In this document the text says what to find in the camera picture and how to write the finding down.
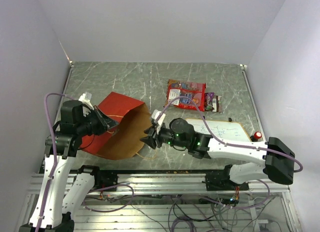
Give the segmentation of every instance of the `white wall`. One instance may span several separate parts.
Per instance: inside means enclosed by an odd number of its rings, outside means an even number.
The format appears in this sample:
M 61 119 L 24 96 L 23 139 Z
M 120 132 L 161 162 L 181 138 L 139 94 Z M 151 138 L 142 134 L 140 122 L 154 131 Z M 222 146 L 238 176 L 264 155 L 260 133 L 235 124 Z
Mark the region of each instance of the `white wall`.
M 248 64 L 285 0 L 39 0 L 73 61 Z
M 281 138 L 304 170 L 291 186 L 304 231 L 319 231 L 320 0 L 286 0 L 248 65 L 268 136 Z
M 0 230 L 15 229 L 49 134 L 43 106 L 69 62 L 38 0 L 0 0 Z M 58 98 L 50 99 L 56 114 Z

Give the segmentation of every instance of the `snack bag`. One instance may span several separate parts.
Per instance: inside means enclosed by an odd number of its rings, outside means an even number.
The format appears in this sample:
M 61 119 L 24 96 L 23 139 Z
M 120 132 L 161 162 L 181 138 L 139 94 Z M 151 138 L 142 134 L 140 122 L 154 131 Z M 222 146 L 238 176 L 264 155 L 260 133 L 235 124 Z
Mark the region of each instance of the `snack bag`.
M 222 112 L 221 96 L 215 93 L 204 93 L 204 110 L 212 112 Z
M 169 79 L 165 105 L 178 96 L 186 96 L 195 102 L 200 111 L 205 111 L 205 89 L 205 83 L 183 82 Z M 175 100 L 172 105 L 181 109 L 196 110 L 196 107 L 191 101 L 185 98 Z

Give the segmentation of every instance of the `marble surface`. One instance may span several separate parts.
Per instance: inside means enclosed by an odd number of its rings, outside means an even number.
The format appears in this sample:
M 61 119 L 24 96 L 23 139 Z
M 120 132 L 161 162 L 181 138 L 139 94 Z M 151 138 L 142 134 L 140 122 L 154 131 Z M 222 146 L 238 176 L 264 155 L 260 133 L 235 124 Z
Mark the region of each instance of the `marble surface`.
M 243 125 L 252 135 L 259 130 L 256 114 L 239 65 L 219 63 L 142 63 L 142 62 L 73 62 L 66 93 L 78 98 L 88 91 L 93 105 L 99 104 L 111 91 L 146 103 L 151 113 L 161 110 L 166 100 L 168 79 L 206 83 L 206 92 L 222 96 L 223 113 L 205 112 L 207 120 L 233 121 Z M 165 123 L 174 118 L 199 119 L 197 111 L 170 107 Z M 144 146 L 140 154 L 153 157 L 155 150 Z M 191 170 L 222 169 L 231 159 L 197 159 L 168 145 L 157 150 L 156 158 L 146 160 L 137 155 L 123 160 L 108 160 L 78 151 L 73 169 L 82 165 L 96 165 L 100 169 L 115 170 Z

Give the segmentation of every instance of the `small whiteboard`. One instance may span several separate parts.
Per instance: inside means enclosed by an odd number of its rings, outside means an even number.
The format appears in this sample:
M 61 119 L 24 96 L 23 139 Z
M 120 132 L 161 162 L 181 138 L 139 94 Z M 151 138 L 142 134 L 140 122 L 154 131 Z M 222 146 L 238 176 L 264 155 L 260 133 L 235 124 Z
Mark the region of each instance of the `small whiteboard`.
M 187 118 L 186 121 L 193 125 L 198 133 L 210 134 L 202 119 Z M 209 128 L 217 137 L 232 141 L 250 142 L 250 138 L 240 123 L 206 120 Z

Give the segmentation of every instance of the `red paper bag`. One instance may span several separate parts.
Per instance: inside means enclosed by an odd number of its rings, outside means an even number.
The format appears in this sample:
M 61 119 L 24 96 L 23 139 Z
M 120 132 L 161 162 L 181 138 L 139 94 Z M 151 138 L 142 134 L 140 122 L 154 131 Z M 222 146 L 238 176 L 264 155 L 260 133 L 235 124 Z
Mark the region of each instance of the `red paper bag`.
M 83 150 L 109 160 L 122 160 L 134 156 L 144 143 L 144 130 L 151 126 L 150 113 L 146 104 L 123 94 L 111 92 L 98 108 L 119 122 L 112 131 L 102 135 L 85 136 L 82 139 Z

